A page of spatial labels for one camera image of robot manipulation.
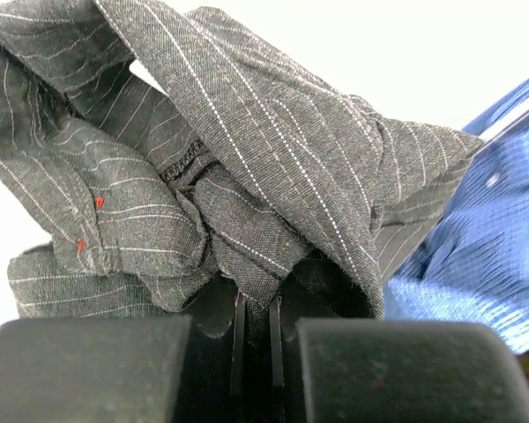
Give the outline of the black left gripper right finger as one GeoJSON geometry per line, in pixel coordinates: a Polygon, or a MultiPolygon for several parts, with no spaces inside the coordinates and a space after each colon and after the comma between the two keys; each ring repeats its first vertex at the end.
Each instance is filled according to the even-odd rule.
{"type": "Polygon", "coordinates": [[[302,259],[269,306],[272,420],[292,422],[301,390],[297,323],[301,319],[369,318],[366,295],[328,257],[302,259]]]}

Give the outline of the dark pinstriped shirt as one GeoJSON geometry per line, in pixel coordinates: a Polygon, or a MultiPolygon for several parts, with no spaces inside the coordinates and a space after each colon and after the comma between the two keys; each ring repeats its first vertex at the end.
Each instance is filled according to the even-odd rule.
{"type": "Polygon", "coordinates": [[[24,317],[177,312],[221,274],[261,319],[307,264],[380,318],[480,147],[381,116],[218,9],[0,4],[0,180],[51,236],[10,263],[24,317]]]}

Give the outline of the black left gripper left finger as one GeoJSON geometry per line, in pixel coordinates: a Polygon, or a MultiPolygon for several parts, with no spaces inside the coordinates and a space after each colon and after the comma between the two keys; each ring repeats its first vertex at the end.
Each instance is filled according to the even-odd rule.
{"type": "Polygon", "coordinates": [[[246,299],[215,277],[185,311],[192,319],[184,361],[184,420],[243,421],[246,299]]]}

